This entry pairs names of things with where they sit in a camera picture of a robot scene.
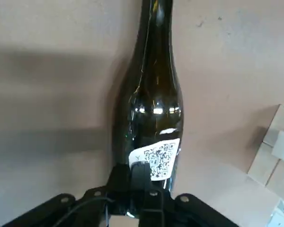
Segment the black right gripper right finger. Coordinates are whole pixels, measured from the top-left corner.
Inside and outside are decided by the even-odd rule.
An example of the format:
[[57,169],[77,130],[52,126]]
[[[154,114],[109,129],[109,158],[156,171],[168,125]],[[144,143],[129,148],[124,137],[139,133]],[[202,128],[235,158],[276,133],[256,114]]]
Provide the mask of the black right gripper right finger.
[[166,189],[151,181],[150,164],[132,165],[133,201],[139,212],[140,227],[235,227],[230,219],[189,193],[171,198]]

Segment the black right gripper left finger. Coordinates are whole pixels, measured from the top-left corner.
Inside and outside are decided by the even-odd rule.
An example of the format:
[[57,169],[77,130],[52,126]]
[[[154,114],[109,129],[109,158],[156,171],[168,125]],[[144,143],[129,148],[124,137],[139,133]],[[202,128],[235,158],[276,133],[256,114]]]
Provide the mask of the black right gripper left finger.
[[62,193],[4,224],[4,227],[98,227],[109,222],[109,206],[128,191],[128,165],[113,167],[104,186],[87,190],[76,199]]

